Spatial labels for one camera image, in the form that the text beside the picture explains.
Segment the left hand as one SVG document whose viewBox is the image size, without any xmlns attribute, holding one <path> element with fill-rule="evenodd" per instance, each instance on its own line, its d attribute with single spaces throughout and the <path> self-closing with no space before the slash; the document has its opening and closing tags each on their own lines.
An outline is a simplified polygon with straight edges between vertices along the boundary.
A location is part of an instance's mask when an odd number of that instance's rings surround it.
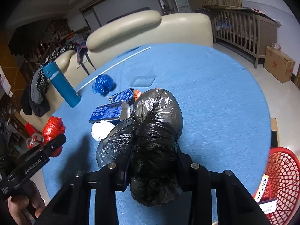
<svg viewBox="0 0 300 225">
<path fill-rule="evenodd" d="M 36 184 L 31 181 L 32 197 L 29 201 L 27 196 L 15 196 L 8 199 L 8 209 L 9 213 L 18 225 L 30 225 L 31 222 L 22 213 L 23 209 L 26 209 L 29 203 L 36 209 L 35 217 L 39 218 L 43 210 L 45 209 L 45 203 L 40 195 L 40 191 L 37 189 Z"/>
</svg>

